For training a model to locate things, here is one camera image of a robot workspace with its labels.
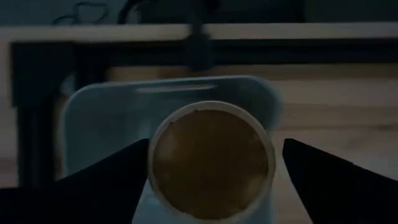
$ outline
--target white paper cup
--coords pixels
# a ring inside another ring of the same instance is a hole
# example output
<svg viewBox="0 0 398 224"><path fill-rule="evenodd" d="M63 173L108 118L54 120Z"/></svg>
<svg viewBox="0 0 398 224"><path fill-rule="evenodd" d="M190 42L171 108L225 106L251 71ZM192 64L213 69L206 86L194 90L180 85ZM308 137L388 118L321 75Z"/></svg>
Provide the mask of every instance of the white paper cup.
<svg viewBox="0 0 398 224"><path fill-rule="evenodd" d="M157 145L159 143L160 137L165 133L165 131L169 128L170 124L176 122L183 116L194 113L196 111L203 111L203 110L213 110L213 111L222 111L225 113L229 113L235 115L238 118L241 118L245 121L252 130L259 136L259 140L263 145L266 151L266 162L267 162L267 175L264 181L262 181L261 188L259 193L256 195L255 199L249 203L246 209L241 210L239 212L234 213L228 218L217 219L217 220L204 220L194 217L191 214L185 213L180 211L179 209L175 208L163 195L162 191L159 189L157 184L157 180L154 174L154 156L155 150L157 149ZM275 152L274 147L271 143L269 135L267 134L266 130L263 126L258 122L256 118L254 118L251 114L247 111L243 110L242 108L225 103L222 101L200 101L197 103L192 103L187 106L184 106L177 111L173 112L169 117L167 117L158 127L157 131L155 132L153 138L150 141L149 145L149 157L148 157L148 173L149 173L149 181L152 186L152 189L156 195L156 197L163 203L167 208L171 210L171 212L180 218L187 218L189 220L197 221L198 223L234 223L237 221L244 220L246 217L250 216L253 211L259 206L262 200L268 195L271 190L272 181L274 178L275 173Z"/></svg>

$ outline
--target wooden surface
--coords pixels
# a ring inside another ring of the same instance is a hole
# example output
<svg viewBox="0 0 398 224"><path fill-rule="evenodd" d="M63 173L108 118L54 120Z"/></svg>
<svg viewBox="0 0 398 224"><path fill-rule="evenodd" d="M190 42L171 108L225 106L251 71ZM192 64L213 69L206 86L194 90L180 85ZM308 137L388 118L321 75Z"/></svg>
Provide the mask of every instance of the wooden surface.
<svg viewBox="0 0 398 224"><path fill-rule="evenodd" d="M221 39L398 37L398 25L391 23L214 25L209 29ZM186 34L185 26L0 29L0 187L16 183L16 125L8 86L10 40L181 39ZM269 79L284 102L282 122L272 137L278 159L274 181L278 223L309 222L281 158L285 138L295 138L398 179L398 65L237 65L197 74L188 74L178 67L136 67L113 68L108 76L112 80L133 81L242 74Z"/></svg>

